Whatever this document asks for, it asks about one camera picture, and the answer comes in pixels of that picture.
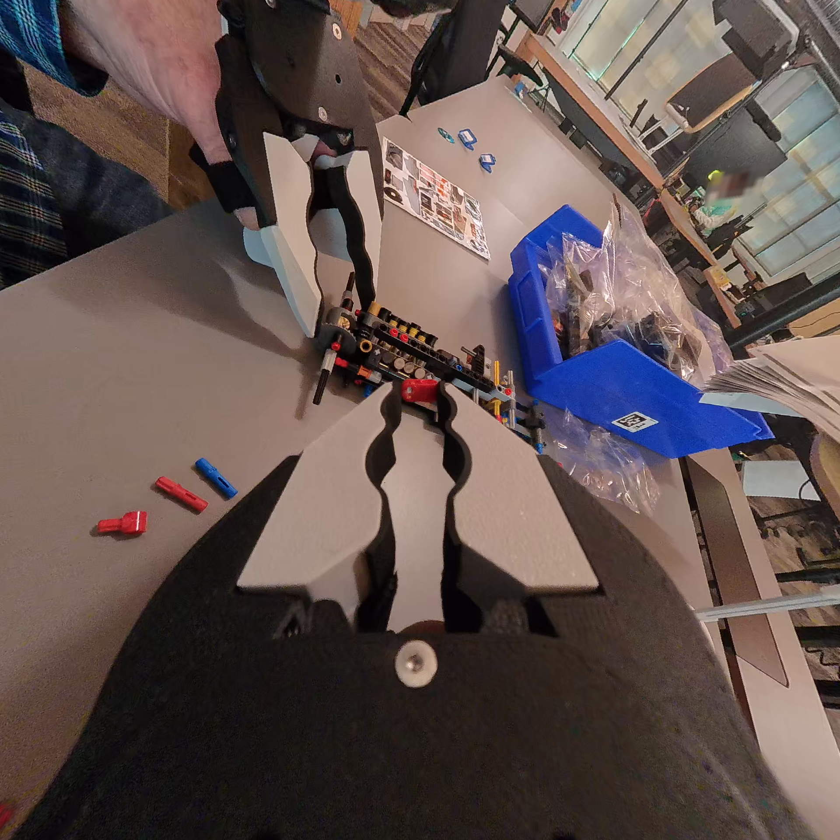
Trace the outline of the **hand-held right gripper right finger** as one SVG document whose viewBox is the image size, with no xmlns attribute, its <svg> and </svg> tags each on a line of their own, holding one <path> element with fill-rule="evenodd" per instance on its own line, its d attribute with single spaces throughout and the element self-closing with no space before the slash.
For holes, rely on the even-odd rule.
<svg viewBox="0 0 840 840">
<path fill-rule="evenodd" d="M 600 583 L 538 455 L 451 384 L 438 388 L 443 466 L 445 630 L 477 633 L 499 604 L 588 595 Z"/>
</svg>

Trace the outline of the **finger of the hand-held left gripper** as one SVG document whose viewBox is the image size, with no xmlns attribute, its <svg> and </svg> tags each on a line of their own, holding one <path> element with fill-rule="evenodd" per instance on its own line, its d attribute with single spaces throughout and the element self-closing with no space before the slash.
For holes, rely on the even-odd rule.
<svg viewBox="0 0 840 840">
<path fill-rule="evenodd" d="M 323 155 L 312 165 L 308 231 L 318 255 L 349 261 L 360 306 L 376 298 L 382 250 L 383 211 L 367 150 Z"/>
<path fill-rule="evenodd" d="M 317 251 L 308 228 L 312 170 L 290 141 L 264 133 L 270 196 L 276 221 L 244 231 L 249 256 L 271 267 L 302 333 L 313 339 L 322 316 Z"/>
</svg>

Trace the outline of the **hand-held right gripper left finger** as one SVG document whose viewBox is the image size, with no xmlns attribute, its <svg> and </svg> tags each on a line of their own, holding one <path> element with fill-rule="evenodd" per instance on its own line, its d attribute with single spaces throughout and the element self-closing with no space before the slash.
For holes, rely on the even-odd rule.
<svg viewBox="0 0 840 840">
<path fill-rule="evenodd" d="M 400 389 L 384 385 L 301 452 L 238 578 L 240 590 L 333 601 L 356 629 L 387 629 L 396 540 L 382 483 L 396 463 L 401 419 Z"/>
</svg>

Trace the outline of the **lego technic car chassis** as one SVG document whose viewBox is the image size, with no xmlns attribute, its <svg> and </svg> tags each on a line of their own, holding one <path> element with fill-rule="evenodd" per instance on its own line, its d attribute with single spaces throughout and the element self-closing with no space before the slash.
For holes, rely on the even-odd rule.
<svg viewBox="0 0 840 840">
<path fill-rule="evenodd" d="M 490 359 L 483 344 L 461 348 L 459 353 L 440 349 L 436 336 L 376 301 L 366 310 L 355 308 L 353 292 L 354 274 L 350 274 L 340 304 L 320 321 L 322 360 L 313 405 L 321 403 L 332 374 L 339 375 L 344 385 L 362 388 L 364 396 L 388 384 L 396 385 L 401 394 L 403 381 L 431 377 L 439 381 L 439 390 L 442 384 L 452 385 L 539 455 L 544 453 L 543 410 L 536 401 L 518 401 L 513 372 L 503 371 L 499 360 Z M 413 405 L 438 422 L 438 402 Z"/>
</svg>

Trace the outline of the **lego sticker sheet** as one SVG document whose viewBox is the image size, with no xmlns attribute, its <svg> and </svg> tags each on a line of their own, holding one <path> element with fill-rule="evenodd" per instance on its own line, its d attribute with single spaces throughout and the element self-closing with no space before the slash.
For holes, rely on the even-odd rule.
<svg viewBox="0 0 840 840">
<path fill-rule="evenodd" d="M 381 150 L 385 200 L 489 261 L 479 202 L 394 141 L 384 138 Z"/>
</svg>

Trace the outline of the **blue lego axle pin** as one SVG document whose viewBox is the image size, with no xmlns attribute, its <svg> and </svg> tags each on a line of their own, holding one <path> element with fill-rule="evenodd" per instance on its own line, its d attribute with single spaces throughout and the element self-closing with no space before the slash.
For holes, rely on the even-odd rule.
<svg viewBox="0 0 840 840">
<path fill-rule="evenodd" d="M 197 459 L 194 467 L 222 497 L 231 500 L 237 496 L 238 490 L 206 458 Z"/>
</svg>

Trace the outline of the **red lego axle pin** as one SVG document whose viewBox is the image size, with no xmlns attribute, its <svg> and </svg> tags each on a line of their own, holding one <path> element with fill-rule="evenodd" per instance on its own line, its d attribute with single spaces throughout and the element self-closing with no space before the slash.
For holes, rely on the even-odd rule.
<svg viewBox="0 0 840 840">
<path fill-rule="evenodd" d="M 174 499 L 196 513 L 204 512 L 207 509 L 207 500 L 199 497 L 170 478 L 165 476 L 159 477 L 155 481 L 154 487 L 167 497 Z"/>
</svg>

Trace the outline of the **clear bags of lego parts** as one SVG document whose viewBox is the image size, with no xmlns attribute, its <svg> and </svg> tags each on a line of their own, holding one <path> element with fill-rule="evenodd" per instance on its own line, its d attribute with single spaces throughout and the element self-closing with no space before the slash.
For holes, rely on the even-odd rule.
<svg viewBox="0 0 840 840">
<path fill-rule="evenodd" d="M 695 308 L 641 220 L 614 202 L 602 244 L 554 234 L 540 265 L 565 359 L 622 340 L 703 388 L 734 362 L 720 327 Z"/>
</svg>

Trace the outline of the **person's left hand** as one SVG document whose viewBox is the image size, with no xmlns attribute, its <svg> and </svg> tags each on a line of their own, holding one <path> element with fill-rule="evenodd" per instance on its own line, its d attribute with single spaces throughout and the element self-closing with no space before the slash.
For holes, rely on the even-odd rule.
<svg viewBox="0 0 840 840">
<path fill-rule="evenodd" d="M 216 113 L 222 24 L 215 2 L 69 1 L 59 19 L 74 57 L 185 127 L 208 163 L 231 160 Z"/>
</svg>

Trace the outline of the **clear empty plastic bag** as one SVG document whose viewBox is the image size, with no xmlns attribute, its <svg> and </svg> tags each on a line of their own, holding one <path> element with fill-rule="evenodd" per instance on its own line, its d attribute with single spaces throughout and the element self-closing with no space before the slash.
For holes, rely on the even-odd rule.
<svg viewBox="0 0 840 840">
<path fill-rule="evenodd" d="M 641 448 L 566 409 L 542 409 L 546 455 L 594 497 L 653 515 L 660 491 Z"/>
</svg>

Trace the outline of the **black office chair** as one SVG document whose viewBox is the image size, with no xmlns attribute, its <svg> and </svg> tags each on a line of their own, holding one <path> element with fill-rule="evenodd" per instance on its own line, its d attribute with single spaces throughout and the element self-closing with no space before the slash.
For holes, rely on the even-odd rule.
<svg viewBox="0 0 840 840">
<path fill-rule="evenodd" d="M 460 1 L 443 15 L 415 57 L 406 99 L 426 105 L 481 83 L 508 1 Z"/>
</svg>

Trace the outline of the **blue plastic bin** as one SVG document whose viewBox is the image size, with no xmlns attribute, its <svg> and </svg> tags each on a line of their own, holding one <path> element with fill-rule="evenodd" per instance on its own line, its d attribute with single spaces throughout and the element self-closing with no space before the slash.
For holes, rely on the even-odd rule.
<svg viewBox="0 0 840 840">
<path fill-rule="evenodd" d="M 512 320 L 530 396 L 669 459 L 774 438 L 762 414 L 702 402 L 695 386 L 623 340 L 566 360 L 539 269 L 549 240 L 564 234 L 602 244 L 601 229 L 566 204 L 510 254 Z"/>
</svg>

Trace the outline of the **person's plaid trouser leg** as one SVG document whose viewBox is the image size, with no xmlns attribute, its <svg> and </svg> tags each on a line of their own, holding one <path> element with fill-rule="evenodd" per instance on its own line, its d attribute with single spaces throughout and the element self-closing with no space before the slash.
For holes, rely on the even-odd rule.
<svg viewBox="0 0 840 840">
<path fill-rule="evenodd" d="M 142 175 L 2 101 L 1 288 L 171 215 Z"/>
</svg>

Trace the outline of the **wooden desk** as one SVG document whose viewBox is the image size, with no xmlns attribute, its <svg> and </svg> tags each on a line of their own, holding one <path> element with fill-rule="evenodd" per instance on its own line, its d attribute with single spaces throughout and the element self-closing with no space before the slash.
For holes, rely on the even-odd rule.
<svg viewBox="0 0 840 840">
<path fill-rule="evenodd" d="M 698 234 L 694 219 L 689 211 L 669 191 L 674 175 L 663 175 L 650 151 L 622 121 L 620 109 L 611 100 L 604 98 L 601 89 L 572 60 L 562 54 L 555 55 L 553 45 L 544 36 L 531 32 L 525 34 L 517 54 L 528 60 L 536 60 L 553 79 L 559 82 L 576 104 L 599 127 L 628 160 L 644 175 L 656 190 L 658 198 L 672 224 L 686 238 L 695 251 L 709 264 L 704 277 L 733 328 L 741 326 L 734 304 L 718 281 L 726 278 L 720 261 L 712 254 L 704 239 Z"/>
</svg>

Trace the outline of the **pale metal bar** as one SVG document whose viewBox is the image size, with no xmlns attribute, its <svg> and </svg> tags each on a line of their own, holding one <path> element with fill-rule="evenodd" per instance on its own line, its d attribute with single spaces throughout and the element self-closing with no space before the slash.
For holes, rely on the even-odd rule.
<svg viewBox="0 0 840 840">
<path fill-rule="evenodd" d="M 809 595 L 779 596 L 759 601 L 732 605 L 718 605 L 695 611 L 695 618 L 702 623 L 714 623 L 737 617 L 761 616 L 772 613 L 789 613 L 797 610 L 823 608 L 839 604 L 839 584 L 823 587 Z"/>
</svg>

